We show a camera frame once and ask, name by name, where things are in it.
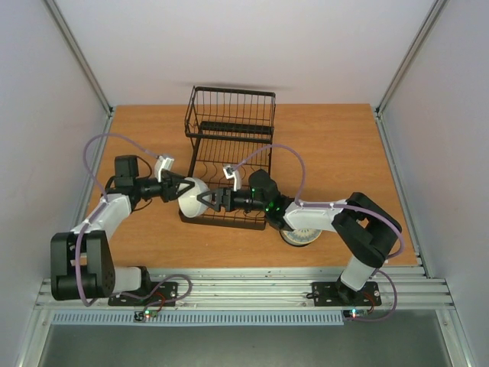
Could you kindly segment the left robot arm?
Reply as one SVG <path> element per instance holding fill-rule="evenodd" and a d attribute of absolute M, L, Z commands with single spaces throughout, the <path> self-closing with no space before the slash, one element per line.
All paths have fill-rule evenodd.
<path fill-rule="evenodd" d="M 96 208 L 69 232 L 50 240 L 50 289 L 55 300 L 81 300 L 91 305 L 115 294 L 136 304 L 149 302 L 155 290 L 143 266 L 117 268 L 109 239 L 141 201 L 178 200 L 196 187 L 190 177 L 171 171 L 173 160 L 157 159 L 153 176 L 139 174 L 137 155 L 115 158 L 115 172 L 103 188 Z"/>

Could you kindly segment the white bowl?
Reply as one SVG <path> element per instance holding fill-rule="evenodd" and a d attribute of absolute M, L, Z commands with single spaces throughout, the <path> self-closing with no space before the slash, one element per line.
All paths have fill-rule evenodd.
<path fill-rule="evenodd" d="M 201 216 L 205 212 L 205 210 L 200 209 L 196 196 L 199 193 L 203 193 L 209 190 L 208 186 L 202 180 L 200 180 L 199 178 L 192 178 L 196 182 L 196 186 L 193 189 L 193 195 L 183 200 L 177 199 L 180 211 L 186 218 L 195 218 L 197 216 Z"/>

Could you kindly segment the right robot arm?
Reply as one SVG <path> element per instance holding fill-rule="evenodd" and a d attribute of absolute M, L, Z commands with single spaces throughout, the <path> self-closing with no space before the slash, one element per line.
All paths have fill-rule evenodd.
<path fill-rule="evenodd" d="M 354 192 L 348 199 L 335 202 L 295 201 L 283 195 L 264 170 L 255 171 L 248 185 L 245 190 L 206 190 L 198 193 L 196 200 L 216 212 L 259 210 L 269 226 L 282 233 L 304 229 L 337 233 L 351 252 L 350 261 L 335 282 L 341 304 L 352 304 L 362 297 L 370 276 L 397 255 L 392 252 L 394 245 L 405 245 L 401 225 L 363 193 Z"/>

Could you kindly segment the blue yellow patterned bowl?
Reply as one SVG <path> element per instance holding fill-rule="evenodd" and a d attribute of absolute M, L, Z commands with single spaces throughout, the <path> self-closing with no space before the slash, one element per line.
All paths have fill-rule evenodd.
<path fill-rule="evenodd" d="M 296 229 L 293 231 L 280 231 L 281 238 L 292 239 L 298 242 L 316 241 L 322 234 L 319 229 Z"/>

